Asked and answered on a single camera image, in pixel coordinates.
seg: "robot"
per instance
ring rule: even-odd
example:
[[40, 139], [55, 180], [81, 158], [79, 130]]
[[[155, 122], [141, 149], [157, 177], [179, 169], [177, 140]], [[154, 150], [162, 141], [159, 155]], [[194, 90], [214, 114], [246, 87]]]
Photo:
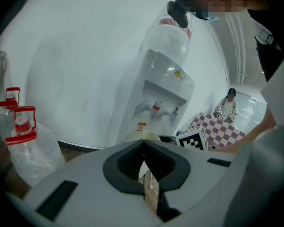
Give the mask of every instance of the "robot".
[[[187, 1], [168, 3], [181, 27], [187, 26], [187, 12], [210, 19], [185, 6]], [[276, 122], [284, 119], [281, 113]], [[9, 201], [33, 226], [270, 223], [266, 216], [284, 213], [284, 124], [279, 125], [244, 144], [236, 156], [151, 140], [123, 143], [74, 159], [32, 188], [24, 201], [11, 195]], [[137, 182], [144, 161], [160, 185], [156, 214], [145, 205]]]

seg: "floor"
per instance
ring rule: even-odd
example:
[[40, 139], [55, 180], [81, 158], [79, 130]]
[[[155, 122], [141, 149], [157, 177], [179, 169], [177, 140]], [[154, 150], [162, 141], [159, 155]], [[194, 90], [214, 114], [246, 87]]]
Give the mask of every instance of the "floor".
[[[60, 147], [61, 152], [65, 158], [65, 163], [72, 159], [86, 154], [75, 150]], [[30, 190], [30, 186], [25, 183], [21, 177], [17, 174], [12, 162], [10, 160], [9, 151], [5, 145], [5, 142], [0, 137], [0, 175], [4, 179], [6, 191], [10, 192], [19, 198], [24, 198], [25, 194]], [[156, 213], [158, 205], [159, 184], [148, 171], [142, 178], [139, 179], [139, 183], [144, 184], [145, 189], [145, 202], [147, 206]]]

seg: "plastic water jug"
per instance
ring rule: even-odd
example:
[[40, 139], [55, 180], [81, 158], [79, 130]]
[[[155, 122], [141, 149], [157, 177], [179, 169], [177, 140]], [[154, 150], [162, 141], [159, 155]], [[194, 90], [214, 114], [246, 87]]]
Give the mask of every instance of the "plastic water jug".
[[187, 19], [188, 27], [183, 29], [168, 15], [167, 8], [164, 7], [143, 39], [143, 50], [159, 51], [182, 66], [188, 55], [195, 23], [195, 17], [189, 13]]
[[30, 186], [64, 164], [58, 141], [48, 128], [36, 123], [35, 112], [33, 106], [17, 107], [14, 110], [15, 129], [11, 137], [5, 139], [17, 173]]
[[[16, 95], [10, 92], [18, 91], [18, 101]], [[19, 105], [20, 88], [9, 87], [5, 91], [5, 101], [0, 102], [0, 136], [4, 140], [10, 136], [10, 132], [15, 128], [14, 110]]]

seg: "woman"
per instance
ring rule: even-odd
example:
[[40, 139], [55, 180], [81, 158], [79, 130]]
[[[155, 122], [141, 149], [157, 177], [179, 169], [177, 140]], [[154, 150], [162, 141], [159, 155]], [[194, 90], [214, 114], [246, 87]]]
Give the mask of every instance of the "woman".
[[223, 122], [232, 123], [238, 115], [238, 103], [234, 100], [235, 96], [236, 89], [230, 88], [227, 96], [215, 108], [214, 117], [221, 119]]

